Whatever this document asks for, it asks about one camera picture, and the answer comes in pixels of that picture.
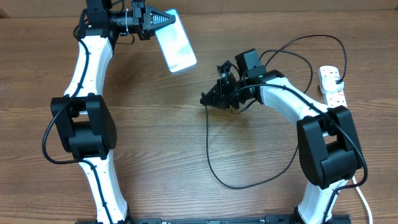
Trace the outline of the blue smartphone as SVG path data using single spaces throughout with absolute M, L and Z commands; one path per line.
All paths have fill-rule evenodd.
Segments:
M 197 64 L 197 58 L 176 9 L 166 13 L 174 15 L 176 21 L 155 32 L 159 46 L 170 72 L 177 73 Z

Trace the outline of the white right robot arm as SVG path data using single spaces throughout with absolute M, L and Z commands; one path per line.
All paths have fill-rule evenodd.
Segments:
M 238 109 L 254 99 L 278 111 L 297 129 L 296 154 L 308 183 L 289 223 L 351 223 L 349 215 L 332 214 L 343 189 L 363 185 L 368 178 L 354 121 L 345 106 L 332 108 L 296 89 L 282 73 L 267 71 L 256 49 L 217 67 L 220 79 L 200 103 Z

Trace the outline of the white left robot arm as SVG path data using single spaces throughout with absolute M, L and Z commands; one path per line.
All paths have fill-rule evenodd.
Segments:
M 44 157 L 57 165 L 78 164 L 96 205 L 95 223 L 133 223 L 119 187 L 114 166 L 117 143 L 115 122 L 103 98 L 106 70 L 120 36 L 149 40 L 161 28 L 174 25 L 175 15 L 132 1 L 118 11 L 112 1 L 87 1 L 73 36 L 78 41 L 78 60 L 73 78 L 62 97 L 52 98 L 52 120 L 42 140 Z M 56 127 L 64 150 L 73 158 L 52 159 L 46 148 Z

